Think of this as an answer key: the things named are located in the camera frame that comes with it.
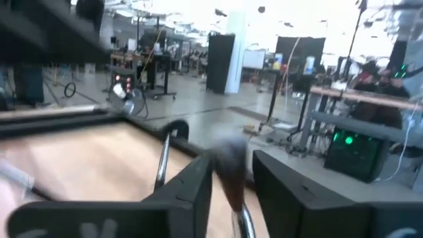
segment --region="black bar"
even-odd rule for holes
[[[135,50],[138,50],[139,46],[139,17],[137,18],[137,48]]]
[[[272,100],[270,101],[270,107],[269,107],[269,114],[267,115],[267,121],[266,123],[269,123],[272,119],[273,114],[273,108],[275,107],[276,102],[276,95],[278,94],[278,83],[279,83],[279,77],[276,75],[275,77],[275,83],[273,85],[273,91],[272,91]]]
[[[350,51],[348,51],[348,55],[346,57],[345,70],[344,70],[344,73],[342,74],[342,77],[344,79],[347,78],[348,74],[350,73],[351,64],[348,65],[348,62],[351,60],[351,51],[352,51],[352,48],[354,46],[354,41],[356,40],[356,34],[357,34],[357,31],[358,31],[358,27],[360,26],[360,20],[362,18],[364,11],[365,11],[365,9],[361,8],[360,13],[359,13],[358,18],[357,18],[356,29],[354,31],[354,34],[352,35],[351,44],[350,44]]]

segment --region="light stand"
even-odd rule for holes
[[[348,55],[346,57],[346,64],[345,64],[345,70],[342,74],[342,78],[347,78],[347,76],[350,74],[350,68],[351,68],[351,51],[354,46],[354,41],[356,40],[356,35],[358,31],[358,27],[360,26],[360,20],[362,19],[362,15],[365,10],[367,10],[367,0],[362,0],[360,5],[358,6],[358,9],[360,10],[360,13],[358,14],[357,23],[356,23],[356,29],[354,30],[354,34],[352,35],[351,44],[350,44],[350,50],[348,51]]]

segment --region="wooden table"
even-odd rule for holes
[[[93,108],[95,106],[33,110],[0,114],[0,118],[80,112]],[[36,177],[40,184],[56,191],[65,200],[85,201],[140,201],[150,195],[162,148],[163,144],[158,139],[127,123],[0,141],[4,159]],[[191,160],[187,154],[172,148],[166,180],[173,178]],[[4,194],[6,188],[1,184],[0,180],[0,194]],[[215,176],[212,186],[207,237],[231,237],[231,208]],[[15,196],[21,196],[21,190],[14,188],[14,191]],[[257,237],[268,237],[255,193],[246,190],[245,202]]]
[[[326,95],[329,97],[341,97],[346,100],[353,100],[358,102],[368,102],[372,104],[377,104],[381,106],[392,106],[400,109],[414,110],[416,107],[415,102],[410,102],[408,99],[401,97],[392,97],[388,95],[382,95],[379,93],[369,93],[363,91],[356,91],[352,89],[347,89],[341,91],[338,89],[330,89],[326,87],[312,86],[310,93],[318,95]],[[423,104],[417,106],[417,110],[423,110]]]

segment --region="metal pole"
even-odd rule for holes
[[[159,170],[157,171],[156,181],[154,182],[154,191],[165,184],[167,161],[169,160],[169,144],[171,141],[171,134],[167,134],[166,140],[163,144],[161,152]]]
[[[344,79],[350,73],[351,64],[348,64],[348,62],[351,60],[351,51],[352,51],[352,48],[354,46],[354,41],[356,40],[356,34],[357,34],[357,31],[358,31],[358,27],[360,26],[360,20],[362,19],[362,15],[363,15],[364,11],[365,11],[365,7],[361,7],[360,13],[358,14],[358,18],[357,18],[356,29],[354,31],[354,34],[352,35],[352,40],[351,40],[351,44],[350,44],[350,51],[348,52],[348,55],[346,57],[345,70],[344,70],[344,73],[342,74],[342,78],[344,78]]]
[[[139,18],[137,19],[137,48],[136,50],[138,50],[138,46],[139,46]]]

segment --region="cable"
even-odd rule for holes
[[[408,127],[407,127],[407,131],[405,132],[405,140],[404,140],[404,147],[403,147],[403,151],[401,152],[399,159],[398,159],[398,165],[397,165],[397,169],[395,170],[395,172],[389,176],[388,178],[377,178],[374,180],[374,182],[382,182],[382,181],[388,181],[391,180],[395,175],[397,175],[397,173],[399,172],[399,169],[401,168],[401,163],[403,161],[403,157],[404,157],[404,153],[405,153],[405,149],[407,147],[407,142],[408,142],[408,136],[411,130],[411,127],[414,126],[414,120],[412,119],[412,117],[414,116],[414,114],[417,111],[419,102],[416,102],[415,106],[414,106],[414,110],[412,111],[411,116],[409,117],[410,119],[408,120]]]
[[[154,42],[154,45],[153,45],[153,49],[151,49],[150,54],[149,54],[149,55],[148,55],[148,57],[147,57],[147,61],[146,61],[146,63],[144,64],[143,70],[142,70],[142,71],[141,71],[141,73],[139,74],[139,79],[137,80],[137,85],[141,83],[141,78],[142,78],[142,76],[143,76],[143,73],[144,73],[144,71],[145,71],[145,68],[147,68],[148,61],[150,60],[151,56],[153,55],[153,52],[154,52],[154,47],[155,47],[156,43],[158,43],[158,41],[159,41],[159,39],[160,39],[161,32],[163,31],[163,29],[164,29],[165,27],[166,27],[166,25],[163,25],[163,26],[160,28],[160,30],[159,30],[159,33],[158,33],[158,35],[157,35],[157,39],[156,39],[156,41]]]
[[[295,51],[295,49],[296,49],[296,47],[297,47],[297,45],[298,45],[298,42],[299,42],[299,40],[301,39],[301,37],[299,37],[299,38],[297,38],[297,41],[295,42],[295,44],[293,45],[293,48],[292,48],[292,51],[291,51],[291,54],[289,55],[289,58],[288,58],[288,64],[286,65],[286,70],[285,70],[285,72],[284,72],[284,75],[282,76],[282,82],[281,82],[281,84],[280,84],[280,86],[279,86],[279,89],[278,89],[278,91],[277,91],[277,93],[276,93],[276,97],[280,94],[280,91],[282,90],[282,86],[284,85],[284,79],[286,79],[286,93],[285,93],[285,109],[284,109],[284,116],[287,114],[287,111],[288,111],[288,71],[289,71],[289,65],[290,65],[290,63],[291,63],[291,59],[292,59],[292,55],[293,55],[293,53],[294,53],[294,51]],[[272,118],[273,118],[273,113],[274,113],[274,111],[275,110],[273,110],[271,113],[270,113],[270,120],[269,120],[269,122],[272,120]]]

